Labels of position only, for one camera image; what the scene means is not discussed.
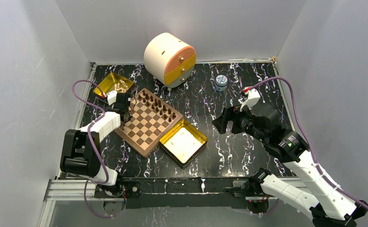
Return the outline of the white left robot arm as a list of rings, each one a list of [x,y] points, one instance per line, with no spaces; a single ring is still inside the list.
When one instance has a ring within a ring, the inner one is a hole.
[[[60,169],[63,173],[91,179],[106,186],[113,197],[124,193],[125,185],[118,180],[119,173],[108,168],[100,155],[100,144],[114,130],[131,118],[129,107],[132,95],[115,91],[107,94],[111,105],[99,118],[80,129],[67,130],[64,136]]]

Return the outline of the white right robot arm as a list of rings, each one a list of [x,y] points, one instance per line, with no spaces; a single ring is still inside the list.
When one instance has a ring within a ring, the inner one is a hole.
[[[213,126],[220,134],[232,122],[233,134],[246,133],[262,142],[265,150],[277,158],[307,186],[300,190],[270,171],[260,168],[244,184],[227,189],[230,193],[272,195],[311,219],[316,227],[354,227],[356,219],[367,213],[366,203],[343,195],[339,186],[327,182],[327,174],[318,169],[308,143],[295,131],[284,128],[279,113],[269,104],[224,108]]]

